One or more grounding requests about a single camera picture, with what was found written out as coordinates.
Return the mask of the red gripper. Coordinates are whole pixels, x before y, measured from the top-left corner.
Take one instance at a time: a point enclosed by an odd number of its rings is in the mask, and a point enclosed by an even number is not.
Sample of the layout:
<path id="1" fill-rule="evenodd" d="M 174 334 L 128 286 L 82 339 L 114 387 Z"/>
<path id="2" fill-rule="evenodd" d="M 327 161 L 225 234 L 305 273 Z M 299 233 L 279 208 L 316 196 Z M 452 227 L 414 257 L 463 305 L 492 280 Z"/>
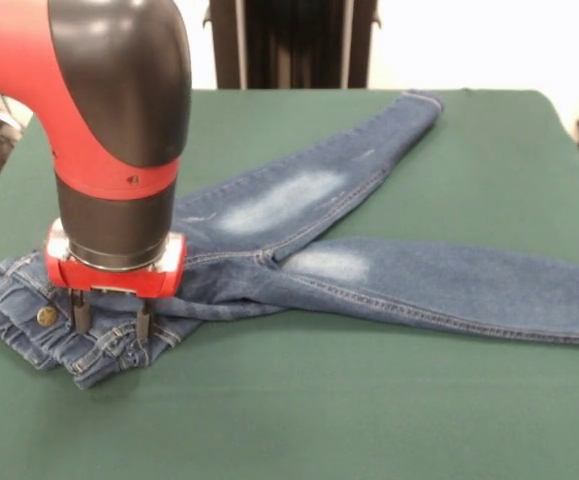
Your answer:
<path id="1" fill-rule="evenodd" d="M 154 298 L 171 297 L 177 292 L 186 254 L 186 237 L 170 232 L 164 242 L 164 251 L 150 263 L 121 270 L 94 267 L 72 254 L 62 222 L 56 219 L 49 229 L 45 245 L 45 266 L 53 285 L 70 288 L 71 316 L 76 332 L 90 329 L 90 309 L 83 291 L 116 291 L 144 298 L 136 313 L 136 338 L 144 342 L 153 333 Z"/>

